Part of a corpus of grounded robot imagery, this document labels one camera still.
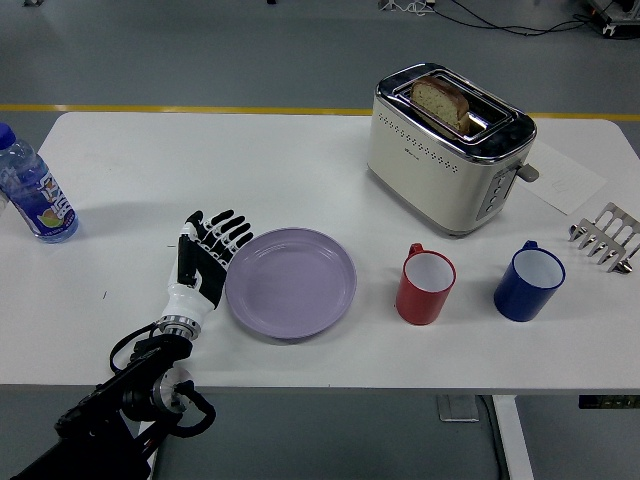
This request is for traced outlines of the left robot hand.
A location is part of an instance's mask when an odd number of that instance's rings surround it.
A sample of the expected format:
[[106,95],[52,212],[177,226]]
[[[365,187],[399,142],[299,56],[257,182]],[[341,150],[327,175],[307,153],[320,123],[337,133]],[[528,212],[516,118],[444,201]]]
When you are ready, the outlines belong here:
[[204,320],[221,300],[231,260],[252,238],[250,223],[232,210],[208,219],[200,210],[191,214],[178,237],[162,315]]

